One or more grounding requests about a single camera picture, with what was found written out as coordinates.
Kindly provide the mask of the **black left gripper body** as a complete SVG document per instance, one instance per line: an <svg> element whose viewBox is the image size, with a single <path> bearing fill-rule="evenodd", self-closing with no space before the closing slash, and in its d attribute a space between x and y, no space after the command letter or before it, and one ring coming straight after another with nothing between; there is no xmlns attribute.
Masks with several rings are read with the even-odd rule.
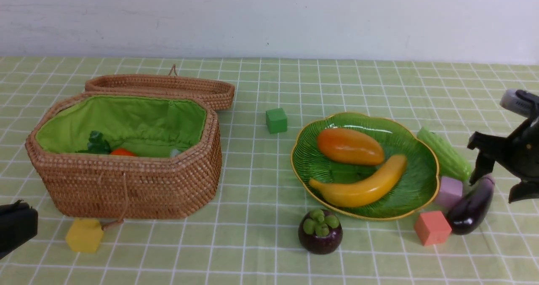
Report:
<svg viewBox="0 0 539 285"><path fill-rule="evenodd" d="M38 233L38 211L23 200L0 207L0 258Z"/></svg>

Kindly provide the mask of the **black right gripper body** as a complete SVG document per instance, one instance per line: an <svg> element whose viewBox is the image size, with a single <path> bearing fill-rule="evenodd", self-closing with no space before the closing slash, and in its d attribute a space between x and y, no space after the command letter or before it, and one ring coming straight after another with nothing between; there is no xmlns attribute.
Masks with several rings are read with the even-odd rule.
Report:
<svg viewBox="0 0 539 285"><path fill-rule="evenodd" d="M528 183L537 183L539 177L538 114L526 119L506 137L499 137L500 166Z"/></svg>

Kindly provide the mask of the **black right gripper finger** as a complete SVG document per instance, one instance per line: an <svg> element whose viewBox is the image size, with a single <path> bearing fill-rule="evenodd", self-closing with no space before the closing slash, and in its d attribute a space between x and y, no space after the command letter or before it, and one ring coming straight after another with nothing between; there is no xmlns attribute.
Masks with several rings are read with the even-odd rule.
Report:
<svg viewBox="0 0 539 285"><path fill-rule="evenodd" d="M502 158L504 154L505 146L505 137L487 135L477 131L470 136L467 148L478 150L475 167L469 179L471 186L483 176L492 173L496 160Z"/></svg>
<svg viewBox="0 0 539 285"><path fill-rule="evenodd" d="M533 200L539 198L539 183L520 181L510 189L508 203L512 204L516 201Z"/></svg>

